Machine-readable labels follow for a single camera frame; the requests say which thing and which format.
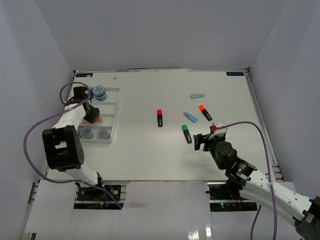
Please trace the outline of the pink stapler case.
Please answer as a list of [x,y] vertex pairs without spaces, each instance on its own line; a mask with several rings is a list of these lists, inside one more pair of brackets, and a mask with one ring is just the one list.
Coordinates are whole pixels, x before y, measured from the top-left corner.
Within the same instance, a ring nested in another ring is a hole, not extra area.
[[82,123],[83,123],[83,124],[91,124],[89,121],[87,121],[87,120],[85,120],[85,119],[82,120]]

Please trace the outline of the green cap black highlighter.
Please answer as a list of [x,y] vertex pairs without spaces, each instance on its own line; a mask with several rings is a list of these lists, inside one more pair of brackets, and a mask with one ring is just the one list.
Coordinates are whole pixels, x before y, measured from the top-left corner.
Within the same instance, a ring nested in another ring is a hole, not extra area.
[[189,129],[187,127],[186,124],[183,124],[181,126],[181,129],[182,129],[182,132],[183,132],[183,135],[185,137],[185,140],[188,144],[191,144],[192,143],[192,138],[191,138],[191,135],[190,135],[190,132],[189,132]]

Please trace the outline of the clear jar of clips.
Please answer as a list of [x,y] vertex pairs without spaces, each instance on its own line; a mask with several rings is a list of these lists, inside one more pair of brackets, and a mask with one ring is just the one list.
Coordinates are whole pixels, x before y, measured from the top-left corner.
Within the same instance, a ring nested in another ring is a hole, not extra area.
[[80,138],[82,139],[93,139],[94,133],[93,131],[88,127],[82,127],[78,130],[78,134]]

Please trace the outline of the blue stapler case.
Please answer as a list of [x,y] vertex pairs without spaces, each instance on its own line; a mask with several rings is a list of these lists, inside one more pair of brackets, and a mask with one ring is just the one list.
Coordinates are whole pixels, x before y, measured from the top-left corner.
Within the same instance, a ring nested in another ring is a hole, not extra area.
[[198,119],[196,117],[194,117],[193,115],[191,115],[188,112],[184,112],[183,115],[193,123],[196,123],[198,121]]

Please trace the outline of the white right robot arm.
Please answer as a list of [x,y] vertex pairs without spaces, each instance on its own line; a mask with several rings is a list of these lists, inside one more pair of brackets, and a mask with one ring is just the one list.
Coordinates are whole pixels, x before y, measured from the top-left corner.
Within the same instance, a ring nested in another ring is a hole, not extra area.
[[320,238],[320,198],[310,198],[290,190],[269,177],[256,166],[238,157],[226,132],[194,135],[194,149],[209,152],[219,170],[224,171],[226,195],[253,201],[275,212],[292,225],[305,240]]

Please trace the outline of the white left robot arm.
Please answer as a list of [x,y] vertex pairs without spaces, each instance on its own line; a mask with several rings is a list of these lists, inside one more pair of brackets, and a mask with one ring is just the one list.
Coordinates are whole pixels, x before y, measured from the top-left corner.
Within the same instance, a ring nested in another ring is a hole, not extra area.
[[47,164],[51,170],[70,175],[78,180],[88,193],[99,200],[106,187],[100,174],[85,163],[85,153],[78,134],[82,121],[90,124],[102,122],[100,110],[89,102],[91,90],[87,85],[73,88],[73,96],[64,104],[65,112],[50,129],[42,132]]

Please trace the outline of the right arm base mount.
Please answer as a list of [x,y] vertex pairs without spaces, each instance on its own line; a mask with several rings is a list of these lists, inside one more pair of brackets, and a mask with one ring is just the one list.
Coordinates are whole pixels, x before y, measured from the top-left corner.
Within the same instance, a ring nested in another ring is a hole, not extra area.
[[255,202],[228,193],[224,184],[208,184],[206,193],[209,195],[209,206],[212,213],[254,212],[258,210],[258,206]]

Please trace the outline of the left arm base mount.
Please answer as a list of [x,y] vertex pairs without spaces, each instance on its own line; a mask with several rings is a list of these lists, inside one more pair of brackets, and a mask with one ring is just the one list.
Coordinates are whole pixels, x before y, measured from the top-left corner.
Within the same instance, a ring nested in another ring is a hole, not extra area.
[[73,208],[76,210],[120,210],[124,205],[121,185],[105,185],[105,191],[78,187]]

